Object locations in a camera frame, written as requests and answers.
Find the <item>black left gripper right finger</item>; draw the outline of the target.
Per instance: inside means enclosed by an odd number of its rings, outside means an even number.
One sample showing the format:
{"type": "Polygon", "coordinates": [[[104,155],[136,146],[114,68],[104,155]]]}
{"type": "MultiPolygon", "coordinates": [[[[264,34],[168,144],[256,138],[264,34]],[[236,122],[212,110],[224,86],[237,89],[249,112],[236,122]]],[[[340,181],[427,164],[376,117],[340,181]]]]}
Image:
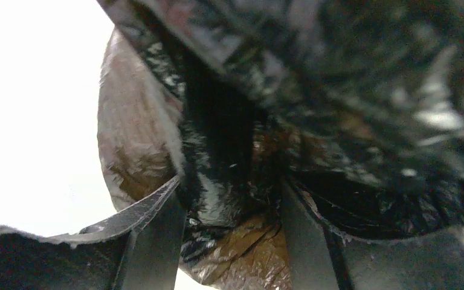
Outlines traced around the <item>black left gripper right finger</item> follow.
{"type": "Polygon", "coordinates": [[[282,196],[294,289],[464,289],[464,227],[388,242],[342,237],[288,182],[282,196]]]}

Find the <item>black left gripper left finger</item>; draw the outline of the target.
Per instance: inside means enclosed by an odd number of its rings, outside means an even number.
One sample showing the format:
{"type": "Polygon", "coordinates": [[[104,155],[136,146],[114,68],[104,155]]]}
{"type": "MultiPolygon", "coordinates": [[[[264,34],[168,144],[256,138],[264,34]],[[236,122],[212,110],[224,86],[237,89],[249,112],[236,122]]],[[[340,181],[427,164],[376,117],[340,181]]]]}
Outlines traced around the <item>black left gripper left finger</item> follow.
{"type": "Polygon", "coordinates": [[[186,213],[178,178],[76,234],[0,225],[0,289],[173,289],[186,213]]]}

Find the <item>black plastic trash bag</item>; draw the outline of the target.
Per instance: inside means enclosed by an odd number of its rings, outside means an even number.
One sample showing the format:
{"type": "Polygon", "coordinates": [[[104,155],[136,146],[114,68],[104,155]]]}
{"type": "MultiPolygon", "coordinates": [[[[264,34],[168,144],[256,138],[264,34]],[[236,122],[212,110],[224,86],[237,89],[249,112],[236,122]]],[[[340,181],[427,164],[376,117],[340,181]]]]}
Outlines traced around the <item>black plastic trash bag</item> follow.
{"type": "Polygon", "coordinates": [[[464,227],[464,1],[101,1],[173,98],[169,152],[198,234],[288,182],[342,237],[464,227]]]}

